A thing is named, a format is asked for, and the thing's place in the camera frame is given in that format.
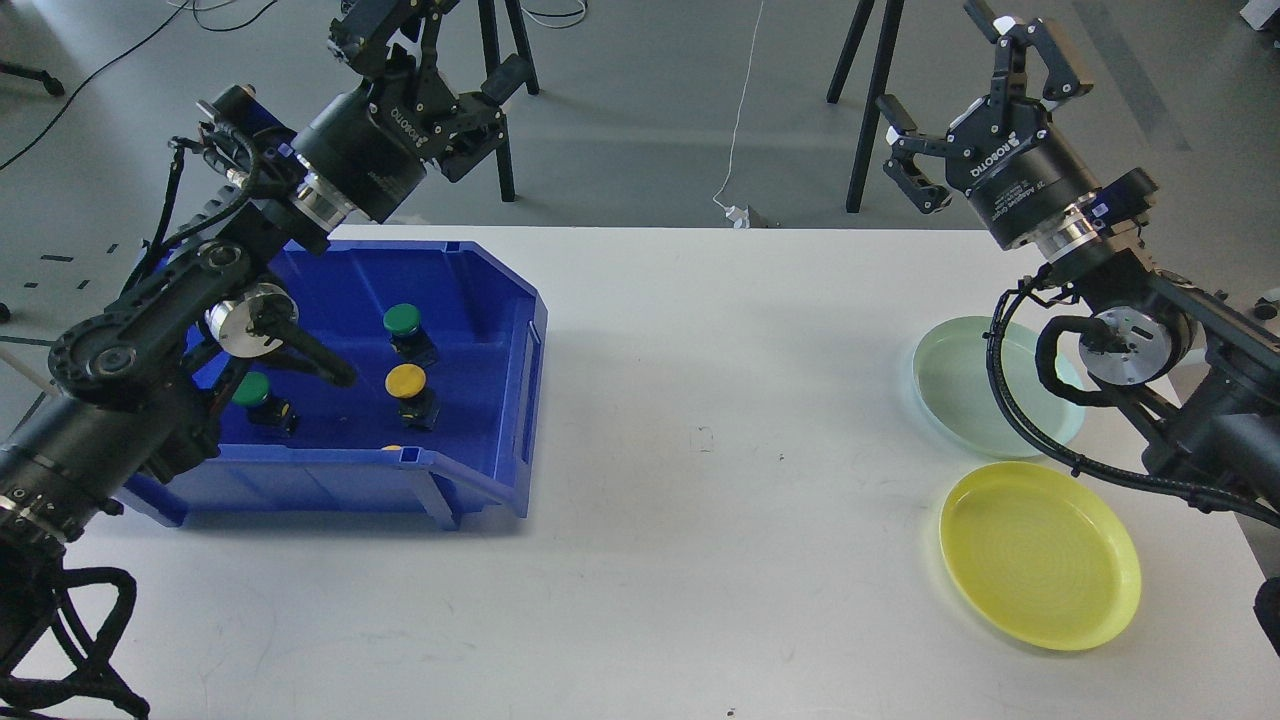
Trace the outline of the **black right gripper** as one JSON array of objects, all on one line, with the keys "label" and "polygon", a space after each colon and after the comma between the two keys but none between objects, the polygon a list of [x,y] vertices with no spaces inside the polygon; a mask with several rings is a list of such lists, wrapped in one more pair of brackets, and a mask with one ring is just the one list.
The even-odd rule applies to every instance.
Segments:
[{"label": "black right gripper", "polygon": [[[1089,94],[1094,77],[1056,20],[997,17],[986,1],[965,1],[964,10],[996,46],[995,68],[988,95],[948,127],[961,154],[945,161],[945,178],[966,195],[997,245],[1012,249],[1025,243],[1024,234],[1100,188],[1046,110]],[[1027,94],[1029,51],[1047,72],[1039,97]],[[890,126],[884,173],[918,211],[941,211],[950,204],[950,191],[925,176],[916,156],[946,158],[952,142],[922,133],[892,94],[881,95],[876,105]]]}]

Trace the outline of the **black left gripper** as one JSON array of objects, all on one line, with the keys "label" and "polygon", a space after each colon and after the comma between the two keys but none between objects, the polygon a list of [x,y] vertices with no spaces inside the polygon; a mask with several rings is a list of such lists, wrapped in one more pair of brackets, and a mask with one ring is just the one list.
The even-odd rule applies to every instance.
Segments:
[{"label": "black left gripper", "polygon": [[293,149],[310,174],[375,222],[387,220],[429,168],[456,183],[497,156],[500,133],[509,132],[509,99],[499,105],[485,94],[486,79],[456,95],[434,67],[443,18],[458,5],[342,1],[330,22],[329,51],[366,79],[338,95]]}]

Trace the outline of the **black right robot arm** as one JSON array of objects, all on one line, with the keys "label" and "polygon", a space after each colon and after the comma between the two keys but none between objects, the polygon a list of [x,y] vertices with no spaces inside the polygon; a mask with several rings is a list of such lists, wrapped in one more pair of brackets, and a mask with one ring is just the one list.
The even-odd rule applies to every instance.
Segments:
[{"label": "black right robot arm", "polygon": [[[884,173],[924,214],[961,193],[1001,249],[1036,246],[1043,266],[1004,293],[986,333],[995,402],[1034,448],[1115,486],[1178,497],[1202,512],[1277,525],[1277,337],[1219,296],[1158,268],[1142,229],[1157,184],[1134,168],[1100,184],[1053,127],[1052,111],[1092,90],[1076,50],[1052,20],[966,14],[995,46],[987,95],[942,135],[924,135],[891,94]],[[1036,346],[1039,383],[1082,407],[1115,407],[1147,441],[1143,473],[1066,448],[1018,406],[1001,359],[1019,306],[1083,302],[1053,316]]]}]

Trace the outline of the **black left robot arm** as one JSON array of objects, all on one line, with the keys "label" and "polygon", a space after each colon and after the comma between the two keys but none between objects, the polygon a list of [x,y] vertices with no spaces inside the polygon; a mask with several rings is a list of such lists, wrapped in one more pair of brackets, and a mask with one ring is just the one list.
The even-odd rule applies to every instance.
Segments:
[{"label": "black left robot arm", "polygon": [[221,414],[255,363],[349,387],[356,370],[303,331],[270,261],[288,243],[320,255],[358,211],[384,222],[436,168],[458,181],[497,152],[509,169],[504,102],[536,94],[527,35],[497,59],[483,27],[486,78],[454,92],[436,38],[451,1],[344,1],[328,47],[360,78],[303,131],[280,123],[247,85],[202,105],[197,138],[172,141],[227,182],[169,231],[165,209],[118,297],[52,341],[58,397],[3,445],[3,715],[41,717],[73,698],[133,719],[148,702],[111,665],[137,584],[119,568],[67,568],[67,546],[119,489],[161,483],[219,452]]}]

